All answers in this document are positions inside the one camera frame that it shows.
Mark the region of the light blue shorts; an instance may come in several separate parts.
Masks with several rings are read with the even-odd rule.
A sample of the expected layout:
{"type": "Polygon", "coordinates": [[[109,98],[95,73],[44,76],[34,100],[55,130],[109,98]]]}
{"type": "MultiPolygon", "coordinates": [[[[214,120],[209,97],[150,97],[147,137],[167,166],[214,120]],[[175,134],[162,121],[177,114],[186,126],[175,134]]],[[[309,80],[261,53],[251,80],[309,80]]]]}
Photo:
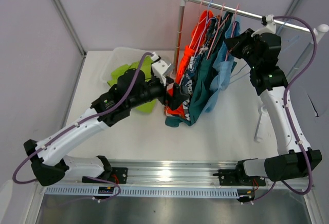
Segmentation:
{"type": "Polygon", "coordinates": [[[237,62],[234,60],[234,57],[228,53],[228,47],[225,42],[222,42],[212,65],[216,75],[210,83],[210,97],[203,108],[202,113],[210,113],[215,108],[219,93],[225,91],[229,86],[231,73],[236,65],[237,62]]]}

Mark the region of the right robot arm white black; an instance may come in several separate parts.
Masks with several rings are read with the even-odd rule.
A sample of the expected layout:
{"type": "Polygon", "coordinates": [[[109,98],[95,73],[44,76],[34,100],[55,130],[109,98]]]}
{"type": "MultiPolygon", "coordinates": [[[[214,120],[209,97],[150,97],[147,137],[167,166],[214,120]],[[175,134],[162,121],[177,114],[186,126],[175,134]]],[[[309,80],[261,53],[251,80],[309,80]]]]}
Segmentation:
{"type": "Polygon", "coordinates": [[[253,177],[284,181],[309,176],[321,162],[319,150],[305,139],[293,110],[285,73],[277,66],[281,38],[252,29],[224,40],[228,51],[250,67],[250,81],[270,117],[277,141],[277,156],[239,161],[235,180],[242,185],[253,177]]]}

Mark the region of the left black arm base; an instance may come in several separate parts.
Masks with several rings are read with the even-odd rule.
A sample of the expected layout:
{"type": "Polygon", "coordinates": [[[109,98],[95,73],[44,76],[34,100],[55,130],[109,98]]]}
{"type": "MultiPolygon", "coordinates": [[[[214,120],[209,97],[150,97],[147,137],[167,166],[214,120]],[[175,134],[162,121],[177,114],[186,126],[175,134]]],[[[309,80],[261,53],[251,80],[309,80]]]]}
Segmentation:
{"type": "Polygon", "coordinates": [[[83,176],[83,183],[100,183],[99,180],[106,180],[116,184],[126,184],[128,168],[127,167],[112,167],[105,156],[97,156],[101,162],[102,173],[98,176],[83,176]]]}

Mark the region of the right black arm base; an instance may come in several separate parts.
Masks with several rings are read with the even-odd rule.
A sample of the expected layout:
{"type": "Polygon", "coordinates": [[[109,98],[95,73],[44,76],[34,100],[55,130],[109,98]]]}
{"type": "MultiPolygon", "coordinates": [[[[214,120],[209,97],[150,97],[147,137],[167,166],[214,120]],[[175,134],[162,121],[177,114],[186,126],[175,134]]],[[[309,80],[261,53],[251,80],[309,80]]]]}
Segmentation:
{"type": "Polygon", "coordinates": [[[265,186],[260,176],[247,176],[243,167],[245,160],[238,161],[234,169],[219,169],[212,176],[217,177],[221,186],[265,186]]]}

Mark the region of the blue wire hanger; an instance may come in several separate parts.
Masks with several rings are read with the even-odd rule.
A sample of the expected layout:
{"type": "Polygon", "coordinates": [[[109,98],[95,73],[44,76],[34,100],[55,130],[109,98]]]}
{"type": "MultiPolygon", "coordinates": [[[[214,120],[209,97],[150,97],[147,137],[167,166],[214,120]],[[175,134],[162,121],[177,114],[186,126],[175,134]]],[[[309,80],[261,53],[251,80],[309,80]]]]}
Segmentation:
{"type": "MultiPolygon", "coordinates": [[[[283,30],[284,30],[284,25],[285,24],[288,24],[292,22],[292,20],[286,20],[284,22],[283,25],[279,26],[277,28],[277,31],[276,31],[276,35],[280,35],[283,33],[283,30]]],[[[295,35],[291,38],[288,38],[288,39],[283,39],[283,42],[284,42],[284,49],[282,49],[282,53],[287,51],[290,47],[292,47],[294,44],[296,44],[298,41],[300,40],[300,36],[299,35],[295,35]]],[[[230,76],[230,84],[235,82],[235,81],[238,81],[239,79],[249,75],[249,66],[247,63],[245,63],[244,65],[242,65],[241,63],[237,63],[235,62],[236,65],[235,67],[237,66],[240,66],[240,69],[239,70],[232,70],[232,73],[231,73],[231,76],[230,76]]]]}

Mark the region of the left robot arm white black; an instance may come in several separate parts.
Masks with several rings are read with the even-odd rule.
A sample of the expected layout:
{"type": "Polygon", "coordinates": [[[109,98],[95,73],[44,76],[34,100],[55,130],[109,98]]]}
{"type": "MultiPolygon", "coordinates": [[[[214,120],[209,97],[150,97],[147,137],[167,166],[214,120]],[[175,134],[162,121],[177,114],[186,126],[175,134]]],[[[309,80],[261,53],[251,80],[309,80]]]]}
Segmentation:
{"type": "Polygon", "coordinates": [[[173,84],[172,93],[158,77],[152,75],[146,81],[142,71],[129,69],[73,124],[42,141],[26,141],[24,149],[36,180],[42,186],[63,179],[80,179],[84,183],[113,181],[113,168],[105,156],[77,158],[68,153],[96,133],[127,118],[133,108],[142,104],[157,99],[163,105],[178,108],[189,95],[171,78],[166,80],[173,84]]]}

